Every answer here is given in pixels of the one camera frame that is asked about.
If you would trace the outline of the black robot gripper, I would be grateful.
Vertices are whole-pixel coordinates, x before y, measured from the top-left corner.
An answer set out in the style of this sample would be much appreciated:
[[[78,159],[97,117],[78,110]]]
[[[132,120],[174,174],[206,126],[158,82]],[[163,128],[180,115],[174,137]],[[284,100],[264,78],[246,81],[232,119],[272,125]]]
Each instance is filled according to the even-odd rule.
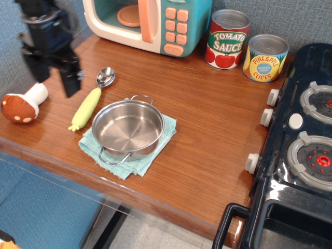
[[[50,77],[50,68],[59,70],[65,94],[71,98],[81,89],[85,71],[71,48],[73,28],[66,10],[22,10],[28,32],[21,33],[23,58],[37,82]]]

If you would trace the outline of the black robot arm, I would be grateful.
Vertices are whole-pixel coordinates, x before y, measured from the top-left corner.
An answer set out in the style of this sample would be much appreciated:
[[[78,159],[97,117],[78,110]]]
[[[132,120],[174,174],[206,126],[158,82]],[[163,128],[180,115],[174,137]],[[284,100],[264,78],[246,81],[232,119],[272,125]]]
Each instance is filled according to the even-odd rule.
[[[71,48],[73,30],[66,10],[55,1],[16,1],[21,20],[28,32],[20,33],[21,53],[33,75],[42,83],[50,77],[50,69],[59,70],[65,94],[72,97],[80,90],[84,76],[79,57]]]

